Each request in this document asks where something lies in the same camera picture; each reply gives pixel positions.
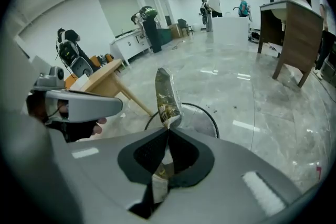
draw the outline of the glossy tile floor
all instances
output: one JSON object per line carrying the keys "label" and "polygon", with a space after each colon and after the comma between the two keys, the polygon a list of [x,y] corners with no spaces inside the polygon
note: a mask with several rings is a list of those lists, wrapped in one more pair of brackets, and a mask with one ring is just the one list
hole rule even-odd
{"label": "glossy tile floor", "polygon": [[[178,49],[172,50],[178,43]],[[301,73],[284,66],[272,79],[277,52],[264,45],[230,46],[213,42],[212,33],[174,40],[162,52],[138,55],[119,74],[152,111],[157,111],[154,79],[158,67],[169,68],[182,102],[201,106],[215,119],[220,139],[246,147],[285,173],[305,192],[328,171],[336,141],[336,104],[311,73],[302,89]],[[323,85],[336,100],[335,88]],[[108,119],[107,138],[144,130],[149,116],[124,101],[126,117]]]}

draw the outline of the chair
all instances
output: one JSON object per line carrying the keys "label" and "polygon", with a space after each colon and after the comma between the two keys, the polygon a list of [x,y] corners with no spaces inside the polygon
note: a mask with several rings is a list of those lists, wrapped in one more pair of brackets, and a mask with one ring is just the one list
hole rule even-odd
{"label": "chair", "polygon": [[193,30],[193,28],[191,27],[191,26],[189,26],[188,24],[187,24],[187,21],[186,20],[184,20],[184,19],[178,19],[177,20],[177,22],[178,22],[178,26],[180,27],[180,29],[182,30],[182,36],[184,37],[184,35],[183,35],[183,29],[185,29],[186,30],[186,32],[187,32],[187,35],[189,36],[189,31],[191,32],[191,34],[193,35],[193,37],[194,37],[194,30]]}

